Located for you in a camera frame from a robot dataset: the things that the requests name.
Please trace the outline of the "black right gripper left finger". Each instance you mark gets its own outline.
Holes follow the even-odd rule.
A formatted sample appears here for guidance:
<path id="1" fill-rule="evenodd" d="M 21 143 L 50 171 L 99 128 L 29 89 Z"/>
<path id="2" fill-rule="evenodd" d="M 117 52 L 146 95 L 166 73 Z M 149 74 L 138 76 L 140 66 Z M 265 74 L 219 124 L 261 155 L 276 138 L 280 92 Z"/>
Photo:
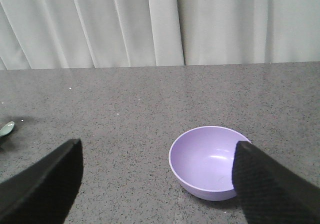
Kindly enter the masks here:
<path id="1" fill-rule="evenodd" d="M 62 224 L 83 178 L 83 147 L 70 139 L 0 184 L 2 224 Z"/>

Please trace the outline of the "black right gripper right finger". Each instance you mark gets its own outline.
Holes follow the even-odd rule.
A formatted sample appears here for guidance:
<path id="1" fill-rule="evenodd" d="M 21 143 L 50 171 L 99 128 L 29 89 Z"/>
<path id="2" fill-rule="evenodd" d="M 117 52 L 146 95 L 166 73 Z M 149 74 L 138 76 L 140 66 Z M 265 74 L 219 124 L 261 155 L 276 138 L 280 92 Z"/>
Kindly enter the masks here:
<path id="1" fill-rule="evenodd" d="M 248 141 L 236 144 L 232 184 L 249 224 L 318 224 L 320 189 Z"/>

